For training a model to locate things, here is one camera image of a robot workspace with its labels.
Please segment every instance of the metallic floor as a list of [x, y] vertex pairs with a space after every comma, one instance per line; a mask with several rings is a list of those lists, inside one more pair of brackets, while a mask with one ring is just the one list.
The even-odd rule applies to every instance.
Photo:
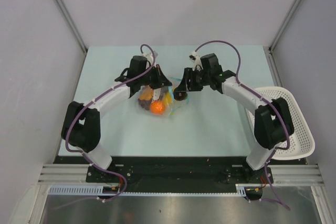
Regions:
[[[249, 204], [240, 197], [192, 196], [123, 196], [104, 204], [87, 199], [54, 210], [85, 196], [50, 195], [41, 224], [321, 223], [310, 187], [283, 187], [277, 191], [291, 211], [275, 203]], [[274, 197], [270, 188], [265, 189], [263, 197]]]

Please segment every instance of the white basket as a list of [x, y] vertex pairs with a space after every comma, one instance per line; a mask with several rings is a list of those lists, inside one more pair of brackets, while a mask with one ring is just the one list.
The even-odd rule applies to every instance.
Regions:
[[[290, 115], [294, 125], [294, 133], [289, 137], [290, 148], [286, 151], [277, 150], [273, 159], [291, 160], [308, 157], [315, 150], [315, 141], [308, 128], [307, 122], [291, 92], [281, 87], [262, 87], [256, 89], [260, 94], [272, 99], [279, 97], [284, 98], [289, 107]], [[252, 131], [254, 131], [254, 116], [247, 111], [247, 117], [250, 122]], [[281, 147], [286, 147], [287, 143], [283, 142]]]

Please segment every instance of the white wall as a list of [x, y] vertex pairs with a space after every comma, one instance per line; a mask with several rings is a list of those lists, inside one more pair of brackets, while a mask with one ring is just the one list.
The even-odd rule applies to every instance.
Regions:
[[64, 0], [86, 46], [269, 46], [293, 0]]
[[335, 43], [336, 0], [304, 0], [275, 50], [281, 80], [296, 97], [316, 142], [309, 160], [319, 164], [334, 204]]
[[57, 148], [83, 54], [53, 0], [0, 0], [0, 223]]

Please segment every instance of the plastic bag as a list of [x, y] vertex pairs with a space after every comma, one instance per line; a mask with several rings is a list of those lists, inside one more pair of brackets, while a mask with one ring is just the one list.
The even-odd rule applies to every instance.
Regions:
[[141, 109], [154, 115], [169, 116], [176, 113], [181, 107], [189, 103], [189, 98], [184, 101], [174, 100], [173, 90], [180, 83], [180, 79], [169, 78], [173, 86], [153, 90], [149, 86], [141, 89], [138, 104]]

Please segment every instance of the light blue table surface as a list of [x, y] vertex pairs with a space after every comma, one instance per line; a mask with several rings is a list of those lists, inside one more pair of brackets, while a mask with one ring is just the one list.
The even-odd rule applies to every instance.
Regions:
[[[181, 78], [192, 67], [188, 56], [197, 46], [156, 46], [157, 63], [167, 77]], [[273, 86], [262, 46], [238, 46], [240, 79], [252, 88]], [[229, 46], [208, 45], [200, 55], [215, 53], [223, 70], [236, 72], [238, 59]], [[129, 66], [138, 46], [90, 47], [75, 101], [84, 102], [111, 87]], [[112, 156], [246, 156], [254, 144], [243, 107], [233, 99], [205, 87], [189, 93], [190, 102], [176, 115], [154, 116], [138, 107], [139, 94], [110, 111], [101, 122], [103, 147]], [[76, 155], [65, 150], [60, 156]]]

